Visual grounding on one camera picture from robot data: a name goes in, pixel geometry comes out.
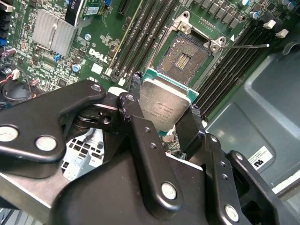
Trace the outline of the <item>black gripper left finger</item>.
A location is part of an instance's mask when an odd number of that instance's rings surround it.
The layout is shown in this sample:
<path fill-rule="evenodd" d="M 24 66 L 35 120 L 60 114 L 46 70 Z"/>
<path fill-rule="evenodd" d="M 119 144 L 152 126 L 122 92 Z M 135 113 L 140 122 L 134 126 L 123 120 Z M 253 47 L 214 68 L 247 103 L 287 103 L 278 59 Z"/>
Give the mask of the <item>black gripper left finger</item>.
<path fill-rule="evenodd" d="M 101 85 L 84 80 L 2 110 L 0 170 L 35 179 L 54 175 L 76 114 L 105 97 Z M 134 95 L 123 92 L 116 103 L 118 127 L 131 144 L 143 203 L 155 217 L 171 218 L 181 209 L 183 194 L 156 129 Z"/>

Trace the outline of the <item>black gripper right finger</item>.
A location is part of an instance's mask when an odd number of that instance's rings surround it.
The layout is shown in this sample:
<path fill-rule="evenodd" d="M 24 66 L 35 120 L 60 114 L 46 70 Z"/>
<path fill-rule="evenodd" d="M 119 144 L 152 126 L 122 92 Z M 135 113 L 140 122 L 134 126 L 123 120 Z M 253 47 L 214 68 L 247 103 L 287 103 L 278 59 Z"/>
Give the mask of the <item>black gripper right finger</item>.
<path fill-rule="evenodd" d="M 294 224 L 294 216 L 246 157 L 235 150 L 225 153 L 220 141 L 206 133 L 196 106 L 175 127 L 187 160 L 203 169 L 210 225 Z"/>

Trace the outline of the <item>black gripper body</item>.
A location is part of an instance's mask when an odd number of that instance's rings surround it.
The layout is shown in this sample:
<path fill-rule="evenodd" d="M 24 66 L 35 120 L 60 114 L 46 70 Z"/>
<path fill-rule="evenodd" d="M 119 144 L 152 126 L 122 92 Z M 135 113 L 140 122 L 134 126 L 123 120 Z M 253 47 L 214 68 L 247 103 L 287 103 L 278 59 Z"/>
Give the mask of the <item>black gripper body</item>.
<path fill-rule="evenodd" d="M 127 137 L 124 151 L 69 183 L 54 225 L 212 225 L 215 189 L 205 171 L 168 157 L 156 131 Z"/>

